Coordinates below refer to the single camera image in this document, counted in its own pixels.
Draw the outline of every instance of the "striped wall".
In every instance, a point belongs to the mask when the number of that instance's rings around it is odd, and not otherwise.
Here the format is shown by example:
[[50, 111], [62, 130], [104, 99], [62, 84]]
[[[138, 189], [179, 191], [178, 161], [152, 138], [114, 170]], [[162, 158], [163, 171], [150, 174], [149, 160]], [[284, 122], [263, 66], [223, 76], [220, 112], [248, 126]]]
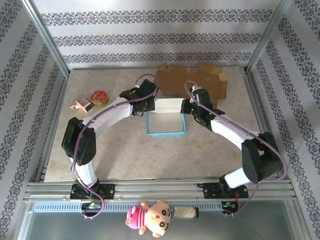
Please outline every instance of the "striped wall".
[[320, 239], [319, 19], [319, 0], [292, 1], [251, 73], [312, 239]]
[[0, 0], [0, 240], [11, 239], [64, 76], [19, 0]]
[[34, 0], [70, 69], [245, 66], [279, 0]]

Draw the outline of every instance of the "plush doll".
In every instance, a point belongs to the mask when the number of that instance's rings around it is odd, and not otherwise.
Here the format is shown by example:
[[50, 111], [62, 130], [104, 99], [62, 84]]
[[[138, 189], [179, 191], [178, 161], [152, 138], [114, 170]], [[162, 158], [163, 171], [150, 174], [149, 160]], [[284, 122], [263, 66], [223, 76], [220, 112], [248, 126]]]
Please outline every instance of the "plush doll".
[[139, 234], [145, 233], [148, 228], [156, 238], [166, 233], [171, 221], [171, 211], [164, 201], [158, 200], [155, 205], [148, 207], [145, 201], [141, 206], [129, 209], [125, 224], [132, 229], [139, 229]]

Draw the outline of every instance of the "open cardboard box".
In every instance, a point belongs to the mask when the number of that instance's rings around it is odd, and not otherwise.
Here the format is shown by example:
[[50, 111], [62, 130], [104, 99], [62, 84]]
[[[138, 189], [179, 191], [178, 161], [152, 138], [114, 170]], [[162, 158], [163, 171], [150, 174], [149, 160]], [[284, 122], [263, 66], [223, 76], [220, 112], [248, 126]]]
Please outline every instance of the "open cardboard box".
[[186, 68], [181, 66], [161, 65], [156, 76], [159, 79], [159, 89], [162, 93], [181, 94], [184, 98], [190, 98], [185, 90], [185, 82], [194, 80], [206, 89], [214, 108], [218, 106], [219, 99], [226, 98], [228, 77], [222, 72], [222, 68], [212, 64], [200, 63], [198, 67]]

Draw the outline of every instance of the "purple wire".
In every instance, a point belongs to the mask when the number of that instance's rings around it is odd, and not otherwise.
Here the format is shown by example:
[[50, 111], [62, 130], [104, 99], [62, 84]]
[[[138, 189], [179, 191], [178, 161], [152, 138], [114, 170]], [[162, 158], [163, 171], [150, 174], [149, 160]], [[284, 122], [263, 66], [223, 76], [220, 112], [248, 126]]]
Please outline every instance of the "purple wire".
[[[265, 146], [267, 146], [271, 151], [273, 151], [279, 158], [280, 160], [282, 161], [283, 163], [283, 169], [284, 169], [284, 172], [283, 172], [283, 175], [277, 179], [273, 179], [273, 180], [264, 180], [264, 182], [268, 182], [268, 183], [274, 183], [274, 182], [278, 182], [280, 180], [283, 180], [285, 179], [285, 177], [287, 176], [287, 173], [288, 173], [288, 166], [287, 166], [287, 163], [285, 161], [285, 159], [281, 156], [281, 154], [273, 147], [271, 146], [269, 143], [267, 143], [266, 141], [264, 141], [263, 139], [261, 139], [259, 136], [256, 136], [255, 134], [249, 132], [247, 129], [243, 128], [242, 126], [240, 126], [239, 124], [237, 124], [236, 122], [233, 122], [231, 121], [230, 119], [227, 119], [225, 117], [223, 117], [222, 115], [219, 115], [217, 113], [215, 113], [214, 111], [212, 111], [211, 109], [207, 108], [206, 106], [204, 106], [203, 104], [201, 104], [200, 102], [198, 102], [193, 96], [192, 94], [190, 93], [188, 87], [187, 87], [187, 84], [188, 83], [193, 83], [196, 87], [198, 86], [197, 83], [193, 80], [187, 80], [185, 83], [184, 83], [184, 89], [185, 91], [188, 93], [188, 95], [190, 96], [190, 98], [196, 103], [198, 104], [198, 106], [202, 107], [203, 109], [207, 110], [209, 113], [212, 113], [213, 115], [215, 115], [216, 117], [220, 117], [222, 118], [223, 120], [225, 120], [227, 123], [230, 123], [232, 124], [234, 127], [236, 127], [237, 129], [241, 130], [242, 132], [250, 135], [251, 137], [259, 140], [261, 143], [263, 143]], [[259, 183], [256, 184], [256, 187], [255, 187], [255, 190], [253, 191], [253, 193], [250, 195], [250, 197], [247, 199], [247, 201], [245, 202], [245, 204], [236, 212], [233, 214], [233, 216], [236, 216], [237, 214], [241, 213], [243, 211], [243, 209], [248, 205], [249, 201], [254, 197], [254, 195], [256, 194], [257, 190], [258, 190], [258, 187], [259, 187]]]
[[79, 149], [79, 144], [80, 144], [80, 140], [85, 132], [85, 130], [89, 127], [90, 124], [92, 124], [94, 122], [94, 120], [96, 120], [98, 117], [100, 117], [102, 114], [106, 113], [107, 111], [113, 109], [113, 108], [116, 108], [117, 106], [119, 105], [123, 105], [123, 104], [129, 104], [129, 103], [134, 103], [134, 102], [139, 102], [139, 101], [143, 101], [143, 100], [146, 100], [150, 97], [152, 97], [159, 89], [158, 87], [158, 83], [159, 83], [159, 80], [158, 80], [158, 77], [154, 74], [151, 74], [151, 73], [146, 73], [146, 74], [142, 74], [140, 77], [138, 77], [138, 79], [135, 81], [135, 84], [138, 83], [138, 81], [145, 77], [145, 76], [151, 76], [151, 77], [154, 77], [155, 80], [156, 80], [156, 88], [154, 89], [154, 91], [152, 93], [150, 93], [149, 95], [147, 96], [144, 96], [144, 97], [141, 97], [141, 98], [138, 98], [138, 99], [133, 99], [133, 100], [128, 100], [128, 101], [123, 101], [123, 102], [119, 102], [117, 103], [116, 105], [111, 105], [109, 106], [108, 108], [104, 109], [103, 111], [99, 112], [96, 116], [94, 116], [92, 119], [90, 119], [90, 121], [88, 121], [88, 123], [83, 127], [83, 129], [80, 131], [79, 133], [79, 136], [78, 138], [76, 139], [76, 143], [75, 143], [75, 147], [74, 147], [74, 154], [73, 154], [73, 162], [72, 162], [72, 165], [71, 165], [71, 173], [75, 173], [76, 175], [76, 178], [78, 179], [79, 183], [82, 184], [84, 186], [85, 189], [87, 189], [89, 192], [91, 192], [92, 194], [96, 195], [100, 200], [101, 200], [101, 209], [99, 210], [99, 212], [97, 212], [95, 215], [91, 216], [91, 217], [88, 217], [86, 216], [86, 214], [84, 213], [84, 217], [85, 218], [89, 218], [89, 219], [93, 219], [95, 217], [97, 217], [103, 210], [104, 210], [104, 207], [105, 207], [105, 203], [104, 203], [104, 199], [103, 197], [101, 197], [98, 193], [96, 193], [95, 191], [91, 190], [80, 178], [78, 172], [77, 172], [77, 169], [76, 169], [76, 162], [77, 162], [77, 155], [78, 155], [78, 149]]

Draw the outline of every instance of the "purple cable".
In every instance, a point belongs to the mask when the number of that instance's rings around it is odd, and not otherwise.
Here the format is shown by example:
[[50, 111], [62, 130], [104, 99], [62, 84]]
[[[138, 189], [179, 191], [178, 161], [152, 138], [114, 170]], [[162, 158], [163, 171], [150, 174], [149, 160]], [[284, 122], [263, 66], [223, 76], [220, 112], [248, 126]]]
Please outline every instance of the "purple cable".
[[82, 184], [84, 186], [85, 189], [87, 189], [89, 192], [91, 192], [92, 194], [96, 195], [100, 200], [101, 200], [101, 209], [99, 210], [99, 212], [97, 212], [95, 215], [93, 216], [86, 216], [86, 213], [84, 213], [84, 217], [86, 219], [93, 219], [95, 217], [97, 217], [103, 210], [104, 210], [104, 207], [105, 207], [105, 203], [104, 203], [104, 199], [103, 197], [101, 197], [98, 193], [96, 193], [95, 191], [91, 190], [80, 178], [79, 174], [77, 173], [77, 169], [76, 169], [76, 162], [77, 162], [77, 155], [78, 155], [78, 149], [79, 149], [79, 144], [80, 144], [80, 139], [81, 137], [83, 136], [85, 130], [88, 128], [88, 126], [90, 124], [93, 123], [94, 120], [96, 120], [98, 117], [100, 117], [102, 114], [106, 113], [107, 111], [113, 109], [113, 108], [116, 108], [117, 106], [119, 105], [122, 105], [122, 104], [129, 104], [129, 103], [134, 103], [134, 102], [139, 102], [139, 101], [143, 101], [143, 100], [146, 100], [150, 97], [152, 97], [159, 89], [158, 87], [158, 83], [159, 83], [159, 80], [158, 80], [158, 77], [154, 74], [151, 74], [151, 73], [146, 73], [146, 74], [142, 74], [140, 77], [138, 77], [138, 79], [135, 81], [135, 84], [137, 85], [138, 81], [145, 77], [145, 76], [151, 76], [151, 77], [154, 77], [155, 80], [156, 80], [156, 88], [154, 89], [154, 91], [152, 93], [150, 93], [149, 95], [147, 96], [144, 96], [144, 97], [141, 97], [141, 98], [138, 98], [138, 99], [133, 99], [133, 100], [128, 100], [128, 101], [123, 101], [123, 102], [119, 102], [117, 103], [116, 105], [111, 105], [109, 106], [108, 108], [104, 109], [103, 111], [101, 111], [100, 113], [98, 113], [96, 116], [94, 116], [90, 121], [88, 121], [88, 123], [83, 127], [83, 129], [80, 131], [79, 133], [79, 136], [78, 138], [76, 139], [76, 143], [75, 143], [75, 147], [74, 147], [74, 154], [73, 154], [73, 162], [72, 162], [72, 165], [71, 165], [71, 173], [75, 173], [76, 175], [76, 178], [78, 179], [79, 183]]
[[[198, 86], [197, 83], [193, 80], [187, 80], [185, 83], [184, 83], [184, 89], [185, 91], [188, 93], [188, 95], [190, 96], [190, 98], [196, 103], [198, 104], [198, 106], [202, 107], [203, 109], [207, 110], [209, 113], [212, 113], [213, 115], [215, 115], [216, 117], [220, 117], [221, 119], [225, 120], [226, 122], [232, 124], [233, 126], [235, 126], [237, 129], [241, 130], [242, 132], [250, 135], [251, 137], [259, 140], [261, 143], [263, 143], [265, 146], [267, 146], [271, 151], [273, 151], [279, 158], [280, 160], [282, 161], [282, 164], [283, 164], [283, 169], [284, 169], [284, 172], [283, 172], [283, 175], [277, 179], [273, 179], [273, 180], [264, 180], [264, 182], [268, 182], [268, 183], [274, 183], [274, 182], [278, 182], [280, 180], [283, 180], [285, 179], [285, 177], [287, 176], [287, 173], [288, 173], [288, 166], [287, 166], [287, 163], [285, 161], [285, 159], [281, 156], [281, 154], [273, 147], [271, 146], [269, 143], [267, 143], [266, 141], [264, 141], [263, 139], [261, 139], [259, 136], [256, 136], [254, 135], [253, 133], [249, 132], [247, 129], [243, 128], [242, 126], [240, 126], [239, 124], [231, 121], [230, 119], [227, 119], [225, 117], [223, 117], [222, 115], [219, 115], [217, 113], [215, 113], [214, 111], [212, 111], [211, 109], [207, 108], [206, 106], [204, 106], [203, 104], [201, 104], [200, 102], [198, 102], [193, 96], [192, 94], [190, 93], [188, 87], [187, 87], [187, 84], [188, 83], [193, 83], [196, 87]], [[255, 190], [253, 191], [253, 193], [250, 195], [250, 197], [247, 199], [247, 201], [245, 202], [245, 204], [236, 212], [233, 214], [233, 216], [236, 216], [237, 214], [241, 213], [242, 210], [248, 205], [249, 201], [254, 197], [254, 195], [256, 194], [257, 190], [258, 190], [258, 187], [259, 187], [259, 183], [256, 184], [256, 187], [255, 187]]]

